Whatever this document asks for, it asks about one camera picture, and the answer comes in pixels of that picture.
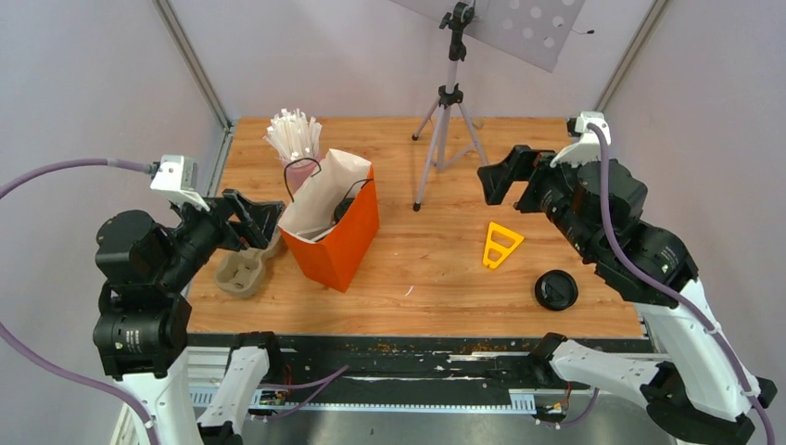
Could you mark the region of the orange paper bag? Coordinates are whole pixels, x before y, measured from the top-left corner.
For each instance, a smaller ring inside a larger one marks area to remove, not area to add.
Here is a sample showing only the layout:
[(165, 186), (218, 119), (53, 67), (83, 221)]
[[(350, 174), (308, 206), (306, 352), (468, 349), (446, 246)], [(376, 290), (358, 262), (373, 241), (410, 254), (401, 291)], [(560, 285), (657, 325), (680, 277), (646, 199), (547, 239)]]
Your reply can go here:
[[(307, 278), (345, 292), (380, 228), (374, 166), (334, 148), (318, 161), (321, 170), (294, 195), (287, 193), (278, 229)], [(355, 200), (335, 224), (334, 208), (345, 197)]]

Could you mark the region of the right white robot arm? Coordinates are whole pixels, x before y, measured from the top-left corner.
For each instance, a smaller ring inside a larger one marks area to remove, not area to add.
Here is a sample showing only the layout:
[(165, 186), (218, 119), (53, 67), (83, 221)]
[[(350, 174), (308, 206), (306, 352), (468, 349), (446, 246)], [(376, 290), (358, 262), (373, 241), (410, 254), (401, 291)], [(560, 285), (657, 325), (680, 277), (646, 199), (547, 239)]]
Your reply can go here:
[(618, 259), (602, 226), (601, 164), (557, 163), (554, 152), (515, 146), (501, 162), (478, 172), (484, 198), (500, 204), (511, 184), (526, 182), (515, 203), (523, 213), (541, 212), (582, 261), (620, 297), (634, 305), (663, 343), (667, 359), (643, 362), (591, 349), (549, 333), (524, 361), (535, 383), (576, 382), (608, 391), (640, 406), (666, 433), (694, 444), (745, 444), (754, 433), (749, 412), (767, 407), (775, 384), (750, 376), (742, 384), (716, 343), (712, 315), (697, 266), (685, 244), (641, 218), (647, 187), (618, 161), (609, 164), (609, 206)]

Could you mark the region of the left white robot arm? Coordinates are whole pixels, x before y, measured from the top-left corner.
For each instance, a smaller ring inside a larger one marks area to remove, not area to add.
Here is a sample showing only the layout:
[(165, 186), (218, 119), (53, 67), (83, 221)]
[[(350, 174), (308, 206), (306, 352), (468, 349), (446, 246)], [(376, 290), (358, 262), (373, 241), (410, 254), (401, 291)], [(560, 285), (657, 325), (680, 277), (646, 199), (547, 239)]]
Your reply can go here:
[(254, 202), (227, 189), (203, 209), (183, 204), (173, 228), (126, 210), (98, 230), (95, 264), (106, 281), (93, 341), (105, 374), (141, 403), (153, 442), (241, 443), (258, 384), (282, 375), (274, 333), (238, 334), (215, 399), (195, 416), (187, 382), (192, 308), (183, 291), (215, 251), (267, 248), (284, 209), (281, 201)]

